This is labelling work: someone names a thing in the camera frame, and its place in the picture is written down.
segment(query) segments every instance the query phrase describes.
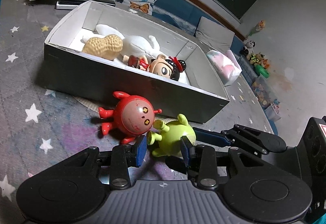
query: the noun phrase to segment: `doll's eye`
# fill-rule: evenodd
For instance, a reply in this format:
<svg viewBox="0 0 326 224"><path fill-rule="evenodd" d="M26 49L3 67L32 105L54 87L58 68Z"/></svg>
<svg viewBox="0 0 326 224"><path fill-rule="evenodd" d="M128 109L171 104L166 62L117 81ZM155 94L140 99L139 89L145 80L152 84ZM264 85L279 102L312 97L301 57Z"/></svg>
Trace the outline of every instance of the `doll's eye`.
<svg viewBox="0 0 326 224"><path fill-rule="evenodd" d="M167 69L165 67L162 68L162 74L166 75L167 74Z"/></svg>

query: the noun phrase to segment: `yellow star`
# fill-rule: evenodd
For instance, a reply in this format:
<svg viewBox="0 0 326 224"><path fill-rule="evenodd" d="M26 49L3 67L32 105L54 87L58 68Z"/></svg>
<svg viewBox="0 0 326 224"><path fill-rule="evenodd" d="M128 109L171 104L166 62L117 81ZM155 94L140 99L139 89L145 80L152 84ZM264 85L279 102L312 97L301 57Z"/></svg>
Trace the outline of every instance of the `yellow star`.
<svg viewBox="0 0 326 224"><path fill-rule="evenodd" d="M43 26L41 29L42 29L42 32L44 32L44 31L48 31L48 26L45 25L45 26Z"/></svg>

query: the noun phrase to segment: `table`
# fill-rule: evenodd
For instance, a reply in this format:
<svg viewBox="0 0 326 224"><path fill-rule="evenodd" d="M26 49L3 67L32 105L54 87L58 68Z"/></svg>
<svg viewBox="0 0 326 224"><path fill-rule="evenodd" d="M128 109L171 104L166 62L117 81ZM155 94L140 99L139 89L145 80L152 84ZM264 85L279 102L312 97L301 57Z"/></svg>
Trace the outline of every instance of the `table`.
<svg viewBox="0 0 326 224"><path fill-rule="evenodd" d="M98 114L73 96L43 89L34 78L43 61L45 37L68 13L48 0L2 0L0 7L0 223L21 223L16 204L18 186L34 174L88 146L111 150L118 140L98 137L92 124ZM241 76L226 87L230 103L206 124L197 127L221 131L234 124L272 132L257 98ZM178 180L185 175L166 167L164 158L149 151L130 178Z"/></svg>

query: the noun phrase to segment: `red bow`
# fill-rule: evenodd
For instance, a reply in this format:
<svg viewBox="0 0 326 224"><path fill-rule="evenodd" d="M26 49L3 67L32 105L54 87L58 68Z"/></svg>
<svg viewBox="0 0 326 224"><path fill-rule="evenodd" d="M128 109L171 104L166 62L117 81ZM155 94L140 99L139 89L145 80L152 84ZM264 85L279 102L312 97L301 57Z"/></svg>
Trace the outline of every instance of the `red bow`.
<svg viewBox="0 0 326 224"><path fill-rule="evenodd" d="M181 63L179 62L179 60L177 59L177 57L169 57L170 60L172 60L175 65L177 65L177 68L180 72L183 72L183 68L182 68L182 65Z"/></svg>

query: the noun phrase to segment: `pink and white tissue pack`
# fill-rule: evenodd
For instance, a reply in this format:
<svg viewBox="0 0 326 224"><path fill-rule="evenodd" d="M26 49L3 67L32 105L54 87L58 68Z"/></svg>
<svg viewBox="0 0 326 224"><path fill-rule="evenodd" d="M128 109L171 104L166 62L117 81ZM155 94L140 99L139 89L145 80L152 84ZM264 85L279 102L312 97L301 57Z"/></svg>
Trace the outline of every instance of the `pink and white tissue pack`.
<svg viewBox="0 0 326 224"><path fill-rule="evenodd" d="M231 50L227 50L225 55L217 50L211 50L207 52L206 56L216 70L224 86L234 83L242 72Z"/></svg>

